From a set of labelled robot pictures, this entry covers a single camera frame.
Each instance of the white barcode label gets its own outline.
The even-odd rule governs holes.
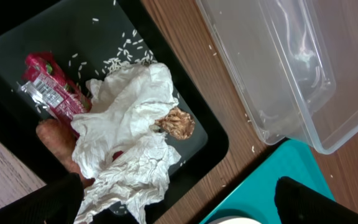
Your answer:
[[[53,88],[48,86],[46,83],[37,78],[33,82],[35,88],[42,94],[42,99],[47,102],[47,104],[56,108],[62,101],[63,97],[60,96]]]

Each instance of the clear plastic container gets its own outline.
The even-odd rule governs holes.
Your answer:
[[[259,138],[330,154],[358,132],[358,1],[198,0]]]

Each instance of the turquoise tray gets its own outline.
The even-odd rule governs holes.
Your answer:
[[[291,177],[331,200],[334,197],[306,144],[289,140],[227,196],[202,222],[241,216],[266,223],[281,223],[274,204],[279,178]]]

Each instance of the brown food item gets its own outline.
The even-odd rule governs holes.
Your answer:
[[[93,184],[94,180],[84,178],[79,165],[71,158],[75,148],[75,139],[65,125],[55,119],[48,119],[42,121],[35,131],[42,143],[69,172],[80,175],[84,188]]]
[[[190,138],[196,126],[192,115],[182,111],[177,106],[170,110],[169,114],[164,118],[156,120],[155,124],[166,130],[177,140]]]

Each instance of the crumpled white tissue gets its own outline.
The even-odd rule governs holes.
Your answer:
[[[180,160],[165,134],[149,128],[178,104],[170,71],[161,63],[133,65],[87,86],[93,107],[71,122],[80,134],[72,158],[84,177],[96,180],[85,189],[75,223],[91,222],[118,201],[145,223],[144,207],[163,200],[168,168]],[[124,153],[113,162],[118,151]]]

